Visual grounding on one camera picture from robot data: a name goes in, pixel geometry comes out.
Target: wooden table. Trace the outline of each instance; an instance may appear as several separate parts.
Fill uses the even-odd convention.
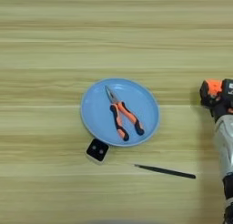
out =
[[[0,223],[221,223],[214,123],[198,90],[233,75],[232,16],[233,0],[0,0]],[[80,100],[116,76],[153,92],[161,126],[97,166]]]

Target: pliers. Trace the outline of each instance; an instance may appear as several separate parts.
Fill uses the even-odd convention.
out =
[[[138,133],[138,135],[142,136],[145,133],[145,131],[143,129],[141,122],[138,120],[138,118],[127,109],[123,101],[119,101],[117,99],[117,96],[113,93],[113,91],[108,86],[106,86],[106,93],[112,103],[110,106],[110,110],[113,112],[116,130],[119,136],[122,137],[124,141],[129,140],[129,135],[122,126],[122,119],[121,119],[121,116],[119,115],[119,111],[121,111],[134,124],[135,130]]]

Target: blue plate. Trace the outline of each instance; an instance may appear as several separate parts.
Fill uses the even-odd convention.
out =
[[[134,125],[122,113],[120,115],[129,140],[124,141],[118,135],[105,86],[109,86],[142,122],[145,130],[143,136],[137,134]],[[160,113],[157,101],[146,88],[129,80],[112,78],[102,80],[87,90],[82,100],[81,116],[86,128],[95,138],[108,145],[125,148],[150,139],[157,130]]]

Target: orange pliers handle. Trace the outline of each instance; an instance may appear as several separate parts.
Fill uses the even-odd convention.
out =
[[[122,119],[121,116],[119,115],[119,111],[121,111],[134,124],[135,130],[139,136],[142,136],[145,133],[141,122],[132,112],[130,112],[127,109],[124,102],[118,102],[117,104],[112,104],[110,106],[110,110],[113,112],[114,115],[117,132],[119,136],[122,137],[125,141],[129,140],[129,135],[122,126]]]

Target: black stick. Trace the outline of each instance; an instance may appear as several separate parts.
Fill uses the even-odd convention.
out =
[[[155,171],[158,173],[164,173],[164,174],[168,174],[172,176],[177,176],[177,177],[193,178],[193,179],[196,178],[196,176],[193,174],[183,173],[183,172],[170,170],[170,169],[155,168],[155,167],[143,166],[143,165],[138,165],[138,164],[135,164],[135,167]]]

